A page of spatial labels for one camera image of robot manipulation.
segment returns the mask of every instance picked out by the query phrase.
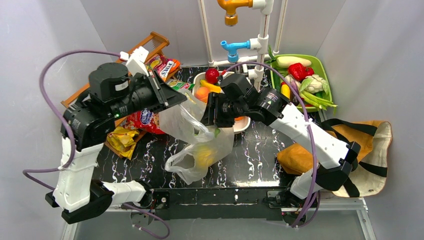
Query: black table surface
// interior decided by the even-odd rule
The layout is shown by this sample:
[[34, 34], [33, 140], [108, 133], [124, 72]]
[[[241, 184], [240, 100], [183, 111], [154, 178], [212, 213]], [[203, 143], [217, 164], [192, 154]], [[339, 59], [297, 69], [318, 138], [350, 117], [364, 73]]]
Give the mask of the black table surface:
[[[183, 67], [176, 78], [192, 83], [207, 67]], [[265, 71], [263, 87], [271, 86]], [[318, 113], [309, 117], [320, 122]], [[246, 131], [234, 136], [232, 152], [209, 167], [200, 181], [187, 185], [176, 173], [165, 171], [167, 159], [182, 150], [185, 142], [167, 134], [147, 133], [137, 143], [131, 159], [122, 159], [106, 146], [100, 151], [93, 178], [122, 183], [143, 179], [153, 188], [228, 188], [285, 186], [287, 177], [276, 161], [276, 154], [293, 144], [293, 140], [261, 122], [252, 121]]]

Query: red apple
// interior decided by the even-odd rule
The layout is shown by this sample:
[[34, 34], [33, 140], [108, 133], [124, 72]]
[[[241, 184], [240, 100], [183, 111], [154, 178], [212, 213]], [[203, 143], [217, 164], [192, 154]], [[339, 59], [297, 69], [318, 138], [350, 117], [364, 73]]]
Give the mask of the red apple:
[[206, 70], [204, 78], [210, 84], [218, 83], [218, 77], [220, 76], [220, 72], [216, 68], [209, 68]]

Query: chip bag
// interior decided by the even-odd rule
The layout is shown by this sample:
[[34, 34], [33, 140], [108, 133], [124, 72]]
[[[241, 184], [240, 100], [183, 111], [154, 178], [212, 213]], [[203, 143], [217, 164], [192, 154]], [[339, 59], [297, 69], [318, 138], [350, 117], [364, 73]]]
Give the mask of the chip bag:
[[142, 129], [152, 134], [165, 134], [159, 128], [159, 116], [145, 108], [142, 111], [134, 112], [126, 118], [125, 129]]
[[180, 62], [177, 59], [165, 58], [156, 54], [145, 65], [150, 70], [156, 70], [165, 82], [168, 74], [175, 71], [180, 66]]
[[136, 129], [130, 130], [118, 126], [113, 132], [107, 135], [106, 141], [122, 156], [131, 159], [134, 149], [136, 148], [134, 137], [138, 135], [139, 131]]

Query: orange fruit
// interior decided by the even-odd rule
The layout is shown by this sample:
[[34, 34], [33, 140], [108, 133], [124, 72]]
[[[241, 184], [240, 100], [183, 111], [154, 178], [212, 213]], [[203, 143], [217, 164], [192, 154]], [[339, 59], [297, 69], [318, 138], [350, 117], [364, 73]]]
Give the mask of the orange fruit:
[[201, 86], [197, 89], [197, 91], [194, 93], [194, 96], [199, 99], [200, 101], [207, 103], [208, 102], [208, 95], [211, 91], [209, 91], [209, 88], [205, 86]]

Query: yellow snack package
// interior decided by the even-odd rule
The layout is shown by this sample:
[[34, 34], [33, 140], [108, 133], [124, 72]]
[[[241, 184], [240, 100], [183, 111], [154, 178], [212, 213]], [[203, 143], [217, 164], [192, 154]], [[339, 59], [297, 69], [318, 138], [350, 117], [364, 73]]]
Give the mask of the yellow snack package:
[[122, 156], [131, 159], [136, 148], [134, 137], [138, 135], [139, 131], [137, 129], [125, 129], [118, 126], [113, 132], [107, 135], [106, 141]]

